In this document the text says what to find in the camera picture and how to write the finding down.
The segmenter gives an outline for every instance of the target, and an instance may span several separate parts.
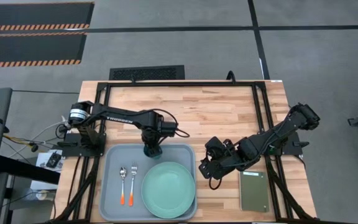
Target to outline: gray tray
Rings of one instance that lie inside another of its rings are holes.
[[[189,170],[196,179],[195,153],[187,144],[161,145],[162,155],[159,159],[151,159],[144,155],[143,144],[118,144],[110,148],[105,155],[104,172],[101,187],[101,199],[99,213],[107,221],[161,221],[163,218],[151,214],[145,207],[141,188],[146,173],[161,162],[177,162]],[[138,165],[134,182],[134,205],[128,206],[131,192],[131,165]],[[124,166],[127,169],[127,177],[124,184],[125,205],[120,204],[122,180],[119,169]],[[190,208],[181,216],[171,221],[188,220],[194,216],[197,210],[197,196]]]

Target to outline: white cable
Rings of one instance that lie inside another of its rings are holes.
[[[63,121],[59,121],[59,122],[57,122],[57,123],[55,123],[55,124],[52,124],[52,125],[46,127],[44,130],[42,130],[41,132],[39,132],[35,137],[33,137],[33,138],[31,139],[31,141],[33,141],[34,139],[36,139],[38,136],[40,136],[40,135],[41,135],[42,133],[44,133],[46,130],[48,130],[48,129],[50,129],[50,128],[56,126],[56,125],[64,124],[64,123],[66,122],[66,120],[64,119],[63,116],[62,116],[62,118],[63,118]],[[23,146],[23,147],[22,147],[21,149],[19,149],[17,152],[15,152],[15,153],[13,153],[12,155],[8,156],[8,158],[11,158],[11,157],[15,156],[15,155],[18,154],[19,152],[23,151],[25,148],[26,148],[26,146]]]

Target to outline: teal plate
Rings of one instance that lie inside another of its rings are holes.
[[[188,170],[176,162],[163,162],[149,170],[142,184],[146,208],[160,218],[184,214],[195,199],[196,186]]]

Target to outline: wooden tabletop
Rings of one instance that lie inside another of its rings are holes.
[[[97,83],[97,81],[83,82],[78,100],[94,101]],[[289,109],[284,86],[282,82],[266,81],[266,87],[273,121],[277,124],[284,119]],[[258,95],[262,112],[264,112],[261,92]],[[180,129],[188,132],[191,137],[183,139],[175,136],[166,139],[164,143],[180,142],[191,145],[196,154],[196,167],[204,158],[204,145],[211,137],[217,136],[221,140],[228,138],[236,142],[259,130],[252,91],[248,86],[113,87],[108,106],[133,111],[161,108],[171,112],[177,118]],[[265,127],[268,127],[265,113],[263,116]],[[106,126],[106,150],[114,144],[142,143],[140,130],[133,125],[106,122]],[[76,161],[76,157],[64,161],[55,199],[57,215],[61,214],[67,205]],[[303,164],[293,156],[282,156],[282,161],[289,191],[305,211],[315,217],[316,212]],[[92,163],[90,160],[88,171],[91,169]],[[103,167],[104,157],[101,157],[91,222],[105,222],[98,211]],[[80,170],[81,165],[78,166],[72,196],[78,188]],[[264,159],[262,158],[249,170],[266,172]],[[222,185],[217,190],[209,189],[208,180],[204,179],[200,172],[197,172],[196,186],[198,209],[189,222],[275,221],[271,200],[270,211],[267,213],[240,210],[239,174],[236,171],[225,176]],[[285,207],[278,188],[277,193],[281,214],[285,217]],[[85,192],[81,203],[80,218],[85,215],[87,198],[88,192]]]

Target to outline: black floor mat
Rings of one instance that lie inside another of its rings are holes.
[[[73,65],[82,59],[84,32],[0,35],[0,67]]]
[[[184,65],[111,68],[109,80],[184,80]]]
[[[0,30],[87,28],[93,2],[0,4]]]

